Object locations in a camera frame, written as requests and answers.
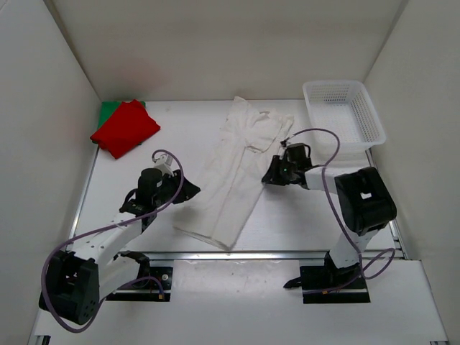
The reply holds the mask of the white cloth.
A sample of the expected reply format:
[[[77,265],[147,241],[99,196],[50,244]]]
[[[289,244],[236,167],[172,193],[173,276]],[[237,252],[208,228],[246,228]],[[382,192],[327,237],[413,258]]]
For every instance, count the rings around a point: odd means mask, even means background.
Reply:
[[[236,97],[195,184],[200,192],[173,215],[173,226],[224,250],[235,245],[263,190],[262,177],[294,117]]]

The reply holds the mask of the red t shirt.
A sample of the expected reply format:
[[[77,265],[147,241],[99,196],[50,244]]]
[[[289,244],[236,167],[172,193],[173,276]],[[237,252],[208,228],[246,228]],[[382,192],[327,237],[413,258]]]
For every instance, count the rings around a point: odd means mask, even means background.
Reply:
[[[132,116],[128,119],[119,118],[122,109],[130,106],[134,109]],[[112,117],[90,136],[90,140],[114,159],[119,159],[159,130],[161,126],[150,117],[145,102],[134,99],[122,101]]]

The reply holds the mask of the green t shirt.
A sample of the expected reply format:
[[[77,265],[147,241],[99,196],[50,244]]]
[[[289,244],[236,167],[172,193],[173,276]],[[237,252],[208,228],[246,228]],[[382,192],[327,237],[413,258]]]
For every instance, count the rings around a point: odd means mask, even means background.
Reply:
[[[99,130],[105,122],[110,119],[114,112],[121,106],[122,101],[103,101],[101,103],[99,118],[96,130]],[[130,106],[129,108],[123,108],[119,118],[123,117],[128,119],[134,113],[134,109]]]

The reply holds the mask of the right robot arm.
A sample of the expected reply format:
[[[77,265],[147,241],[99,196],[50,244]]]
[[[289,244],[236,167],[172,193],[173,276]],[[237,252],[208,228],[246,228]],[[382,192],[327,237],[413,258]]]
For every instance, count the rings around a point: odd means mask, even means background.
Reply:
[[[282,155],[273,156],[262,183],[299,185],[326,194],[342,231],[326,255],[327,266],[323,268],[323,280],[334,288],[348,280],[349,271],[360,266],[370,240],[397,215],[396,205],[375,167],[344,172],[314,165],[306,144],[289,145]]]

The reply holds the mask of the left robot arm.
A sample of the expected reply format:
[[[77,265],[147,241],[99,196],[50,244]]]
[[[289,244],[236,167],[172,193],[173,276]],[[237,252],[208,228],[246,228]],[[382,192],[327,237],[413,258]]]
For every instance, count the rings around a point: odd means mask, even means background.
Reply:
[[[39,307],[78,325],[90,323],[101,302],[120,288],[158,282],[150,259],[126,248],[156,219],[159,209],[192,199],[201,189],[164,164],[144,169],[109,230],[91,234],[70,251],[59,249],[45,266]]]

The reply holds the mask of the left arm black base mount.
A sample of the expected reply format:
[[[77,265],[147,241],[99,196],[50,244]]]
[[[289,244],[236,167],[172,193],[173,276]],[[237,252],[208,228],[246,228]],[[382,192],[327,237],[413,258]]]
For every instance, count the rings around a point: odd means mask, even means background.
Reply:
[[[116,259],[128,259],[138,264],[136,282],[128,280],[106,297],[108,301],[169,302],[173,283],[173,267],[155,264],[146,254],[125,251]]]

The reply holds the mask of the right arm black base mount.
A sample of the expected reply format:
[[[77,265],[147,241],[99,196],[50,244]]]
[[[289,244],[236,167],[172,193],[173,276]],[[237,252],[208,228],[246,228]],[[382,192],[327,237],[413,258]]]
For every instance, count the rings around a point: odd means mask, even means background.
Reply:
[[[325,259],[323,264],[301,264],[300,275],[288,280],[283,288],[300,288],[304,304],[360,304],[371,298],[360,266],[338,269]]]

